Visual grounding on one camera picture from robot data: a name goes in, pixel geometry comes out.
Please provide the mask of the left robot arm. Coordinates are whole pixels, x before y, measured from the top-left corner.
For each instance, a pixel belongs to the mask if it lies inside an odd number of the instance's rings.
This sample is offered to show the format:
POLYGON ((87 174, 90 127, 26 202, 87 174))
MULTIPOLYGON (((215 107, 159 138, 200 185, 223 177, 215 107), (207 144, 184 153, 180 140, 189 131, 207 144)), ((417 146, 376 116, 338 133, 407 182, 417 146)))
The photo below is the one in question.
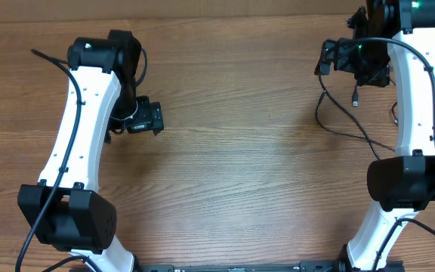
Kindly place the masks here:
POLYGON ((116 236, 116 207, 99 194, 103 146, 113 134, 164 128, 162 108, 137 94, 148 58, 129 31, 105 39, 77 38, 67 58, 52 58, 68 77, 66 106, 51 155, 34 185, 22 185, 17 204, 29 239, 68 252, 91 271, 138 271, 137 257, 116 236))

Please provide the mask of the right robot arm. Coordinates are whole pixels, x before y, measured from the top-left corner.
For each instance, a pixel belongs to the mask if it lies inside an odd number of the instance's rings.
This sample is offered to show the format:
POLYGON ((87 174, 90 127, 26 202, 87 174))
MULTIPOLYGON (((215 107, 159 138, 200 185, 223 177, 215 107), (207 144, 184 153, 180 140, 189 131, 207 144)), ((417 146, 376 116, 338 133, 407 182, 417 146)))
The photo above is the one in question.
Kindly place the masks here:
POLYGON ((302 261, 302 271, 401 271, 387 256, 403 229, 435 201, 435 1, 369 0, 347 21, 349 39, 322 44, 315 74, 352 73, 358 86, 394 84, 395 155, 367 171, 372 198, 355 237, 335 261, 302 261))

